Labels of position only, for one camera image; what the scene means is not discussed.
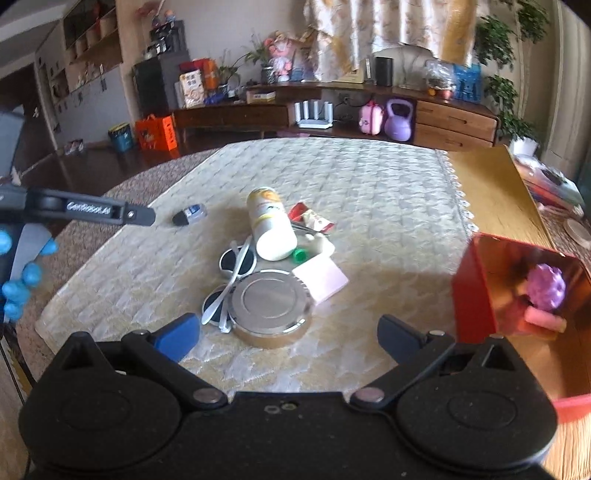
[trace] cardboard box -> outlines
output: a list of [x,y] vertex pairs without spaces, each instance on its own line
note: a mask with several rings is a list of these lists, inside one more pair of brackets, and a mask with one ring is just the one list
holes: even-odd
[[[556,314],[567,320],[564,333],[522,319],[516,288],[539,263],[563,272],[566,297]],[[591,278],[579,259],[480,233],[465,251],[452,289],[458,341],[505,335],[553,401],[561,423],[591,413]]]

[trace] small bottle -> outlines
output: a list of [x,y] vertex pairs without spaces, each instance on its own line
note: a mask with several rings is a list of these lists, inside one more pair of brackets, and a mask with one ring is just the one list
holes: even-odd
[[197,205],[191,205],[177,213],[173,217],[173,223],[176,226],[191,225],[206,216],[207,210],[205,209],[205,206],[198,203]]
[[256,253],[272,262],[289,257],[297,247],[297,237],[277,192],[268,187],[255,189],[246,205]]

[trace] orange gift bag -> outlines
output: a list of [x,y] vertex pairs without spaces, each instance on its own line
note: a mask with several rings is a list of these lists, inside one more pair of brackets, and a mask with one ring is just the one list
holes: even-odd
[[170,151],[178,146],[172,116],[149,115],[145,120],[138,120],[135,133],[142,150]]

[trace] gloved hand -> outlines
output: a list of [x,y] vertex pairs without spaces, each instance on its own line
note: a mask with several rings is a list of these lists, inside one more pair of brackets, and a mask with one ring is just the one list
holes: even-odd
[[[0,255],[7,254],[12,248],[12,238],[5,230],[0,230]],[[57,252],[57,243],[52,238],[41,250],[40,255],[51,255]],[[36,263],[28,263],[22,270],[20,280],[7,281],[2,285],[2,294],[6,298],[4,313],[16,321],[22,316],[22,309],[31,297],[30,288],[36,287],[41,282],[41,267]]]

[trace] blue gripper pad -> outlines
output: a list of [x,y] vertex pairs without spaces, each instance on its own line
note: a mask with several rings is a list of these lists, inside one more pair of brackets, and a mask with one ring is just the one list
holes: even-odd
[[201,320],[194,313],[185,313],[152,335],[156,350],[180,362],[199,341]]

